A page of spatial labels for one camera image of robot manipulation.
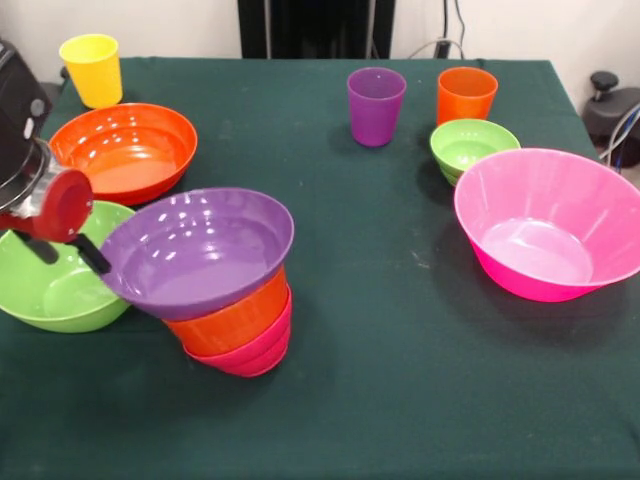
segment yellow cup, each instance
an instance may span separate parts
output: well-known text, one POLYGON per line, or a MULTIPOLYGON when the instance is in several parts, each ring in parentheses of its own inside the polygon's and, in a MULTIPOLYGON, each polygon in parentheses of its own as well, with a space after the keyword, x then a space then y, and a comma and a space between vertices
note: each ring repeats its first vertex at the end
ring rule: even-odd
POLYGON ((104 108, 122 100, 118 42, 102 34, 73 37, 60 47, 60 57, 82 103, 104 108))

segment pink bowl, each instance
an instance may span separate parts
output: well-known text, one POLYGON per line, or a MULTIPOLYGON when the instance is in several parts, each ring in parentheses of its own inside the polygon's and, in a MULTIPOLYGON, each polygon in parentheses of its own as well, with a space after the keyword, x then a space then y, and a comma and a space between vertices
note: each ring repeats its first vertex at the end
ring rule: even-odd
POLYGON ((222 355, 201 357, 189 352, 187 354, 205 365, 215 367, 225 373, 241 377, 257 377, 268 372, 284 358, 289 347, 291 337, 291 311, 292 295, 289 295, 287 304, 271 326, 264 333, 257 336, 251 342, 222 355))
POLYGON ((640 271, 640 191, 588 158, 490 155, 458 181, 455 209, 484 270, 521 297, 561 302, 640 271))

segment purple bowl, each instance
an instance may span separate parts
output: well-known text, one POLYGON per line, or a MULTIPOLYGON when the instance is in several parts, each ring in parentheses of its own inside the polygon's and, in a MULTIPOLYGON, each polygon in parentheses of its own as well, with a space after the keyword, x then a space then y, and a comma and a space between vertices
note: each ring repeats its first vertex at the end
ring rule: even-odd
POLYGON ((139 309, 189 320, 244 298, 271 279, 293 242, 293 218, 273 198, 210 188, 153 203, 102 246, 102 280, 139 309))

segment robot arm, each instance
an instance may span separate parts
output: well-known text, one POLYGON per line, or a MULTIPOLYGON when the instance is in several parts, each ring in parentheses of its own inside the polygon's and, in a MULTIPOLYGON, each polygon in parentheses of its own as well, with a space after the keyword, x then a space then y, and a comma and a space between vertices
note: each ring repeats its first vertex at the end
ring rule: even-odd
POLYGON ((47 242, 66 243, 107 273, 109 262, 79 233, 93 207, 89 179, 61 167, 37 137, 51 107, 18 51, 0 39, 0 228, 14 230, 46 263, 57 259, 47 242))

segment orange bowl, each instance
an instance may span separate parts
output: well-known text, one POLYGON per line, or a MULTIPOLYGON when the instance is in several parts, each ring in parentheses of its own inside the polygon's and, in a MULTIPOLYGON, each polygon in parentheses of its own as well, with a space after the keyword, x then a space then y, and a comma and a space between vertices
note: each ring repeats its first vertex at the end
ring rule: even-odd
POLYGON ((127 103, 74 118, 49 145, 61 165, 89 177, 96 199, 137 205, 178 183, 193 160, 198 135, 174 110, 127 103))
POLYGON ((242 300, 202 317, 164 324, 192 354, 220 355, 239 348, 262 334, 287 304, 284 267, 267 283, 242 300))

